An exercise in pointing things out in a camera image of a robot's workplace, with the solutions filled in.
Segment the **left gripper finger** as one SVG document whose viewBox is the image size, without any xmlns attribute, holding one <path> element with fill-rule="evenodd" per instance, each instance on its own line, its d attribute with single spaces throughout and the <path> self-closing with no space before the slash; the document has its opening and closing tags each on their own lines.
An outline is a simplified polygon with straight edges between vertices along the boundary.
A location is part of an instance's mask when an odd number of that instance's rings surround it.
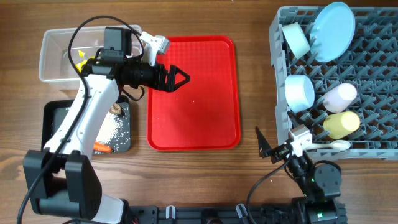
<svg viewBox="0 0 398 224">
<path fill-rule="evenodd" d="M 184 77 L 184 79 L 183 79 L 184 81 L 190 81 L 190 75 L 185 73 L 183 70 L 181 70 L 177 66 L 171 65 L 170 66 L 170 70 L 169 70 L 169 78 L 170 78 L 170 80 L 175 81 L 177 75 L 183 76 Z"/>
<path fill-rule="evenodd" d="M 175 83 L 174 81 L 168 82 L 165 84 L 164 91 L 168 93 L 174 92 L 186 83 L 188 83 L 188 80 L 183 80 L 178 83 Z"/>
</svg>

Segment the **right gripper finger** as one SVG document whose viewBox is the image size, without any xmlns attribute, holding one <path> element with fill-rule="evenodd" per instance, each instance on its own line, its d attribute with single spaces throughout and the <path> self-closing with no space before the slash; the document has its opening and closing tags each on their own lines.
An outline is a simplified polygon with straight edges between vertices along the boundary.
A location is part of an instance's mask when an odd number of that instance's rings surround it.
<svg viewBox="0 0 398 224">
<path fill-rule="evenodd" d="M 300 118 L 298 118 L 293 112 L 291 112 L 291 111 L 288 111 L 287 112 L 287 115 L 288 115 L 288 117 L 289 117 L 289 119 L 290 119 L 290 121 L 291 121 L 291 123 L 292 123 L 292 128 L 294 129 L 294 128 L 298 128 L 298 127 L 300 127 L 300 126 L 303 126 L 303 127 L 307 127 L 307 125 L 305 124 L 305 122 L 303 121 L 303 120 L 301 120 Z"/>
<path fill-rule="evenodd" d="M 259 146 L 259 157 L 261 158 L 269 157 L 272 153 L 272 148 L 270 147 L 266 138 L 264 137 L 264 135 L 261 133 L 260 129 L 257 126 L 255 127 L 255 132 Z"/>
</svg>

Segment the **light blue bowl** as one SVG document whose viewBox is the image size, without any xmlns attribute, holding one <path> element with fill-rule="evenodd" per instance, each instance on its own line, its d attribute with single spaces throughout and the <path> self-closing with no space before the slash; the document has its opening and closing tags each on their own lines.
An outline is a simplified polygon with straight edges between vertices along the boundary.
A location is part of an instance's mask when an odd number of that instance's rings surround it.
<svg viewBox="0 0 398 224">
<path fill-rule="evenodd" d="M 294 113 L 309 109 L 315 102 L 315 90 L 306 75 L 289 75 L 285 79 L 285 97 Z"/>
</svg>

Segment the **yellow cup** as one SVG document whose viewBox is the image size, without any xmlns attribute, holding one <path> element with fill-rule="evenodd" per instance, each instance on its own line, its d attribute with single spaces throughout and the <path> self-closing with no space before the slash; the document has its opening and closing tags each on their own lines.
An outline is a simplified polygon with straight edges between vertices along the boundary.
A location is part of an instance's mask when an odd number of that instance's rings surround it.
<svg viewBox="0 0 398 224">
<path fill-rule="evenodd" d="M 323 129 L 332 139 L 341 139 L 355 132 L 361 124 L 359 116 L 352 111 L 331 114 L 323 122 Z"/>
</svg>

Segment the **white plastic spoon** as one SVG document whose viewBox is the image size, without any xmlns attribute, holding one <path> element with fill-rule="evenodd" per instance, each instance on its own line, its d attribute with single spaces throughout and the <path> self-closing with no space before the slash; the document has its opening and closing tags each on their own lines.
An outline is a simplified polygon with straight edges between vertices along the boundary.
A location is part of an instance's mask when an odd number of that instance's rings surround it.
<svg viewBox="0 0 398 224">
<path fill-rule="evenodd" d="M 334 149 L 339 151 L 345 151 L 351 147 L 351 143 L 345 140 L 335 140 L 331 143 L 327 144 L 318 144 L 313 143 L 305 148 L 305 150 L 314 150 L 314 149 Z"/>
</svg>

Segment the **brown food lump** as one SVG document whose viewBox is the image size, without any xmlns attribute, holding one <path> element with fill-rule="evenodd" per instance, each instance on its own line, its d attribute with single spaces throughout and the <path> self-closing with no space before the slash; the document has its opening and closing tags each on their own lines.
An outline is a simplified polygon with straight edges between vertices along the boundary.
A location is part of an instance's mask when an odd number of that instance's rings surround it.
<svg viewBox="0 0 398 224">
<path fill-rule="evenodd" d="M 114 115 L 120 115 L 123 112 L 123 109 L 121 108 L 120 105 L 114 103 L 109 109 L 109 112 Z"/>
</svg>

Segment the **pink cup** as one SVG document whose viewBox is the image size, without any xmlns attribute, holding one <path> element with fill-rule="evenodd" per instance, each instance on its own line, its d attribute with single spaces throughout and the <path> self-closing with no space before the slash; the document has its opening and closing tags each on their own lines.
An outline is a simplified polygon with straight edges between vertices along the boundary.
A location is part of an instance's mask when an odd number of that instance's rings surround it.
<svg viewBox="0 0 398 224">
<path fill-rule="evenodd" d="M 357 97 L 357 89 L 350 83 L 342 83 L 323 95 L 323 105 L 332 113 L 344 111 Z"/>
</svg>

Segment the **white rice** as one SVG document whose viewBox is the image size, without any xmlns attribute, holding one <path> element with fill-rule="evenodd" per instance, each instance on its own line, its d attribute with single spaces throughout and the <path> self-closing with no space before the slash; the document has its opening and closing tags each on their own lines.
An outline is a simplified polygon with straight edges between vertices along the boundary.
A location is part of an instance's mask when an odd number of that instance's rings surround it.
<svg viewBox="0 0 398 224">
<path fill-rule="evenodd" d="M 114 153 L 126 152 L 131 147 L 131 116 L 129 103 L 117 103 L 123 109 L 120 115 L 111 114 L 105 116 L 96 142 L 109 146 Z"/>
</svg>

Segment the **green bowl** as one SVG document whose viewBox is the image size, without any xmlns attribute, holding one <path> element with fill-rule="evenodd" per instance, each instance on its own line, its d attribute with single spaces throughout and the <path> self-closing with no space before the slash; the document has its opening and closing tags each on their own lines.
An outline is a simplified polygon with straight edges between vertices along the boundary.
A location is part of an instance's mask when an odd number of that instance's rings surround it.
<svg viewBox="0 0 398 224">
<path fill-rule="evenodd" d="M 295 58 L 300 59 L 310 51 L 310 44 L 297 22 L 283 26 L 282 32 Z"/>
</svg>

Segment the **orange carrot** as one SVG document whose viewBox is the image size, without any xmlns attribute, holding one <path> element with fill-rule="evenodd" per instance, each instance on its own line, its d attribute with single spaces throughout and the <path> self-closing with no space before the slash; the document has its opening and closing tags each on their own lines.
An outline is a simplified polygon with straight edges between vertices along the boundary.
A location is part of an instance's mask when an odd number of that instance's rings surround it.
<svg viewBox="0 0 398 224">
<path fill-rule="evenodd" d="M 113 149 L 111 147 L 101 144 L 99 142 L 95 142 L 95 144 L 93 146 L 93 150 L 96 152 L 102 152 L 102 153 L 112 153 L 113 152 Z"/>
</svg>

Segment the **light blue plate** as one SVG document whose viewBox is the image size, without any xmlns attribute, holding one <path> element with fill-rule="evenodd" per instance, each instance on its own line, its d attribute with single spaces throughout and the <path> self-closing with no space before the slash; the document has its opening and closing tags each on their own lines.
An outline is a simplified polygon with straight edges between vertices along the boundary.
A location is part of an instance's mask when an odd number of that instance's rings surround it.
<svg viewBox="0 0 398 224">
<path fill-rule="evenodd" d="M 334 2 L 321 10 L 310 31 L 310 47 L 315 60 L 330 62 L 344 54 L 355 33 L 356 21 L 352 10 L 343 2 Z"/>
</svg>

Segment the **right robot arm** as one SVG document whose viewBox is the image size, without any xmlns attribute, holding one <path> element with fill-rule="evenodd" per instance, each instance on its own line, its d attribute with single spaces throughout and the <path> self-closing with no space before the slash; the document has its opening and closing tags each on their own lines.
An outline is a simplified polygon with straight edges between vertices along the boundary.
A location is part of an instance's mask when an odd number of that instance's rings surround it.
<svg viewBox="0 0 398 224">
<path fill-rule="evenodd" d="M 306 149 L 313 143 L 313 134 L 307 123 L 292 112 L 288 116 L 293 124 L 288 139 L 272 148 L 258 127 L 255 128 L 259 156 L 269 157 L 272 163 L 283 164 L 258 180 L 246 199 L 251 223 L 347 223 L 345 206 L 336 201 L 341 195 L 342 171 L 332 161 L 313 162 Z M 299 186 L 303 197 L 293 198 L 289 204 L 265 204 L 260 208 L 258 221 L 251 214 L 250 200 L 254 190 L 281 169 Z"/>
</svg>

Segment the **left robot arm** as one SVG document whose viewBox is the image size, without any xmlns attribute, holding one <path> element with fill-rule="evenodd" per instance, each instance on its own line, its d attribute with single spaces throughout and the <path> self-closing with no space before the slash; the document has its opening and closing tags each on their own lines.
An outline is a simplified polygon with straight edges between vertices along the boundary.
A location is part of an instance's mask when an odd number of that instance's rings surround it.
<svg viewBox="0 0 398 224">
<path fill-rule="evenodd" d="M 181 69 L 157 63 L 169 40 L 132 27 L 107 27 L 104 45 L 76 66 L 78 93 L 63 122 L 41 151 L 23 161 L 28 191 L 24 205 L 41 215 L 93 223 L 138 223 L 126 200 L 106 195 L 91 158 L 103 121 L 125 86 L 173 92 Z"/>
</svg>

